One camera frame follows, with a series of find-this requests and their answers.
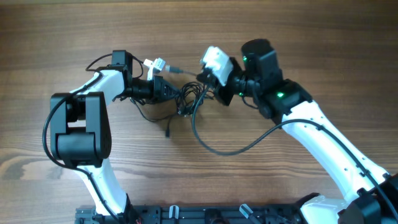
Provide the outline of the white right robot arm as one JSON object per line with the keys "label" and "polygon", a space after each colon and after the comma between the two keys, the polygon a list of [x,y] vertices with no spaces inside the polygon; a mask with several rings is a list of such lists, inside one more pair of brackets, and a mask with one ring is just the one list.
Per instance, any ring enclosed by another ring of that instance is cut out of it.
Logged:
{"label": "white right robot arm", "polygon": [[342,197],[311,194],[292,209],[302,223],[396,223],[397,176],[368,159],[327,119],[298,83],[285,79],[266,39],[241,47],[243,63],[208,47],[197,77],[229,105],[234,95],[251,97],[264,118],[296,139],[326,170]]}

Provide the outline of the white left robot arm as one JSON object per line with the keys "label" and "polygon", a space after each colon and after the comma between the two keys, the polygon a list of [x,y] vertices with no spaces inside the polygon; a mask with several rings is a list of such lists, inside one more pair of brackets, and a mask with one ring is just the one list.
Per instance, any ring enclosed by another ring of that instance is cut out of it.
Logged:
{"label": "white left robot arm", "polygon": [[109,155],[112,137],[107,107],[115,100],[157,104],[174,99],[179,89],[159,73],[165,68],[161,58],[139,62],[147,67],[146,79],[133,75],[135,56],[126,50],[109,54],[111,63],[86,71],[93,77],[68,93],[56,93],[50,99],[42,143],[47,157],[57,166],[77,173],[95,202],[91,221],[132,223],[139,215],[128,194],[121,188]]}

